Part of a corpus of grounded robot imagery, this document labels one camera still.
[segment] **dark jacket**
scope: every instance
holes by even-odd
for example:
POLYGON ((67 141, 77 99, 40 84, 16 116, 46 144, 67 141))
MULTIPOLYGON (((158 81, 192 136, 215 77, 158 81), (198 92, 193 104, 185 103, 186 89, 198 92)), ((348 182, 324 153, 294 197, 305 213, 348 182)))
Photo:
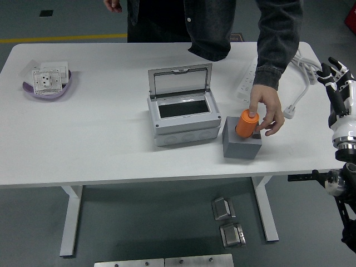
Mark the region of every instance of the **dark jacket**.
MULTIPOLYGON (((140 0, 128 0, 128 18, 137 23, 140 0)), ((254 84, 278 89, 278 81, 299 46, 303 17, 301 0, 256 0, 261 17, 254 84)), ((230 51, 236 0, 184 0, 190 52, 211 61, 230 51)))

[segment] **white cable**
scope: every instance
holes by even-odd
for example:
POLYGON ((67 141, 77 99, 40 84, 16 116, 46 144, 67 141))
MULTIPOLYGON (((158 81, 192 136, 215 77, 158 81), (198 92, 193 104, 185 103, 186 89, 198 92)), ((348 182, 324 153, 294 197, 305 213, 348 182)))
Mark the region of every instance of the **white cable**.
POLYGON ((315 84, 318 81, 316 77, 316 72, 322 70, 322 66, 320 65, 319 62, 315 62, 307 58, 304 58, 299 50, 298 53, 295 54, 291 62, 295 64, 303 73, 306 79, 306 87, 304 91, 297 97, 294 103, 283 111, 283 115, 286 118, 293 118, 296 104, 308 91, 309 86, 315 84))

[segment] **person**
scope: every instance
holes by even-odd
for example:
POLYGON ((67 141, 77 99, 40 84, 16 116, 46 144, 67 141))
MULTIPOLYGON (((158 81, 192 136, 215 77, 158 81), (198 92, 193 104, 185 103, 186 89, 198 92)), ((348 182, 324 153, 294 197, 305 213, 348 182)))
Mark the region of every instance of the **person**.
MULTIPOLYGON (((120 0, 103 0, 111 12, 121 13, 120 0)), ((256 128, 275 134, 284 123, 278 82, 298 46, 303 19, 302 0, 256 0, 261 11, 257 42, 258 64, 250 95, 249 116, 258 103, 266 116, 256 128)), ((192 42, 190 52, 211 61, 230 51, 236 0, 127 0, 128 42, 192 42)))

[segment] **purple tray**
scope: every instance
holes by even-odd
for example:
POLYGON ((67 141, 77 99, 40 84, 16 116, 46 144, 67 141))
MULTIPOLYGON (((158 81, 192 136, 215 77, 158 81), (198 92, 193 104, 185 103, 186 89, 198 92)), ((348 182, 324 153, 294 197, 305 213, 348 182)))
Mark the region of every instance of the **purple tray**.
POLYGON ((33 96, 33 97, 38 97, 38 98, 46 98, 46 99, 53 99, 53 98, 57 98, 60 97, 62 94, 65 93, 65 91, 67 91, 67 89, 70 86, 71 83, 71 77, 72 77, 72 72, 70 70, 68 70, 68 76, 69 76, 69 80, 68 83, 66 85, 62 85, 63 90, 59 93, 55 93, 53 95, 37 95, 34 93, 33 87, 31 85, 29 85, 27 82, 23 82, 22 83, 22 88, 24 89, 24 91, 26 93, 28 93, 29 95, 33 96))

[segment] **gray electrical box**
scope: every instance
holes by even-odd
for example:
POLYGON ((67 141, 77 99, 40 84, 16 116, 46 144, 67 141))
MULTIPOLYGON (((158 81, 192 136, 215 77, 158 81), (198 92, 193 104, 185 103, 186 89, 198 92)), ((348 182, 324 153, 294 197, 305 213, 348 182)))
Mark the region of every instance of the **gray electrical box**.
POLYGON ((210 89, 211 67, 149 70, 147 102, 157 146, 217 137, 221 115, 210 89))

